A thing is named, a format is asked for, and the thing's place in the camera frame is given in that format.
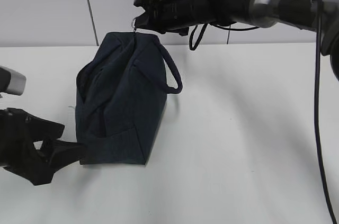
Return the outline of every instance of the black cable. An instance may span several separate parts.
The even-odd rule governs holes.
[[[219,25],[216,25],[216,24],[211,24],[213,27],[216,27],[216,28],[219,28],[219,29],[222,29],[222,30],[226,30],[226,31],[235,31],[235,32],[246,32],[246,31],[252,31],[252,30],[256,30],[256,29],[259,29],[259,27],[251,27],[251,28],[241,28],[241,29],[238,29],[238,28],[235,28],[235,29],[231,29],[231,28],[226,28],[226,27],[222,27],[222,26],[219,26]]]
[[[321,57],[321,44],[322,44],[322,13],[323,13],[323,0],[316,0],[318,9],[317,9],[317,44],[316,44],[316,73],[315,73],[315,89],[314,89],[314,128],[316,135],[316,144],[317,144],[317,155],[318,163],[320,169],[320,176],[322,178],[323,190],[325,194],[325,200],[329,215],[331,216],[333,224],[337,224],[335,214],[333,212],[331,200],[329,197],[323,154],[322,154],[322,144],[320,141],[320,129],[319,129],[319,87],[320,87],[320,57]]]
[[[199,33],[199,36],[198,36],[198,39],[197,41],[195,42],[195,44],[193,45],[193,37],[194,37],[194,34],[195,34],[195,31],[197,30],[198,26],[196,25],[194,30],[192,31],[191,35],[190,35],[190,41],[189,41],[189,46],[190,46],[190,50],[191,51],[195,51],[197,49],[197,47],[199,46],[201,40],[202,40],[202,37],[203,35],[205,34],[205,31],[206,31],[206,28],[207,28],[208,24],[204,24],[202,29],[201,29],[201,32]]]
[[[232,25],[230,25],[229,28],[228,28],[228,37],[227,37],[227,43],[226,44],[229,44],[229,36],[231,35],[231,28],[232,28]]]

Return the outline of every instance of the bag handle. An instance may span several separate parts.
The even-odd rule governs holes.
[[[178,71],[178,68],[176,67],[176,65],[175,65],[171,55],[168,53],[168,51],[162,46],[159,46],[159,48],[160,48],[160,52],[161,52],[163,59],[167,63],[169,70],[171,71],[176,83],[178,84],[177,88],[170,87],[170,86],[167,85],[167,82],[161,81],[159,79],[159,77],[153,73],[152,68],[148,64],[137,60],[135,62],[135,65],[139,69],[139,71],[146,78],[148,78],[148,80],[150,80],[154,85],[156,85],[163,92],[165,92],[167,94],[179,94],[179,93],[182,92],[183,85],[182,85],[181,76],[180,76],[180,73]]]

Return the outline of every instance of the white table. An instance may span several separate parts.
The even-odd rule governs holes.
[[[147,167],[75,163],[40,187],[0,170],[0,222],[330,223],[313,132],[314,47],[168,46],[184,91],[168,98]],[[0,64],[28,83],[22,97],[1,99],[0,109],[63,123],[63,139],[75,141],[75,78],[95,52],[1,48]],[[320,127],[339,215],[338,97],[326,57]]]

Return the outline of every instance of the metal ring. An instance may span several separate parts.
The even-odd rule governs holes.
[[[133,28],[133,29],[136,29],[136,26],[135,26],[135,22],[136,22],[136,17],[132,20],[132,22],[131,22],[131,27]]]

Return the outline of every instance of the dark blue bag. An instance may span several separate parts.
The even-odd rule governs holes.
[[[168,64],[178,88],[166,82]],[[77,140],[81,164],[146,164],[167,94],[182,90],[180,74],[155,35],[108,33],[77,76]]]

